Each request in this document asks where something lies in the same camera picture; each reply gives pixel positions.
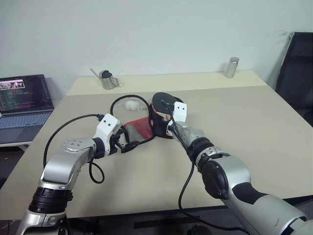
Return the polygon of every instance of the white cotton ball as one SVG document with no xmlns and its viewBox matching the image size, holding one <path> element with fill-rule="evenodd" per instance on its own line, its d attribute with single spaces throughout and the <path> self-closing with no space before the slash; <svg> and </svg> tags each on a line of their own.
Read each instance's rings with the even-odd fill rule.
<svg viewBox="0 0 313 235">
<path fill-rule="evenodd" d="M 139 103 L 137 101 L 128 100 L 125 102 L 125 109 L 126 110 L 137 111 L 138 107 L 139 107 Z"/>
</svg>

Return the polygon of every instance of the laptop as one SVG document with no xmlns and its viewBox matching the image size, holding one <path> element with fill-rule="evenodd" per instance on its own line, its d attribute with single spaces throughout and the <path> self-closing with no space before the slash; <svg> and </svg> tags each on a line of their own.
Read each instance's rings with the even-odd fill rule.
<svg viewBox="0 0 313 235">
<path fill-rule="evenodd" d="M 0 144 L 33 141 L 53 110 L 43 74 L 0 78 Z"/>
</svg>

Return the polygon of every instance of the laptop screen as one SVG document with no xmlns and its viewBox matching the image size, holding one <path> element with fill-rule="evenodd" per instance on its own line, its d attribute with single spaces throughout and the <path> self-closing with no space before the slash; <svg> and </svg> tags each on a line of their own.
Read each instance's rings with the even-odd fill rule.
<svg viewBox="0 0 313 235">
<path fill-rule="evenodd" d="M 0 110 L 2 114 L 53 110 L 45 76 L 0 78 Z"/>
</svg>

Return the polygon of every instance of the white wall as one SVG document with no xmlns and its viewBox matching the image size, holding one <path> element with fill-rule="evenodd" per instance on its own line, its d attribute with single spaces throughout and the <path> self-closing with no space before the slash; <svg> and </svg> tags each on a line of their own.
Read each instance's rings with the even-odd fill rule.
<svg viewBox="0 0 313 235">
<path fill-rule="evenodd" d="M 0 0 L 0 77 L 43 73 L 54 99 L 78 76 L 223 71 L 268 84 L 312 0 Z"/>
</svg>

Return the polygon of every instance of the laptop keyboard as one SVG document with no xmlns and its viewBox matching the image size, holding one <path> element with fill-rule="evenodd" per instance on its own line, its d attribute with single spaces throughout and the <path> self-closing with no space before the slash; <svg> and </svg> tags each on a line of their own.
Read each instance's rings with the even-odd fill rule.
<svg viewBox="0 0 313 235">
<path fill-rule="evenodd" d="M 0 129 L 44 125 L 50 113 L 0 118 Z"/>
</svg>

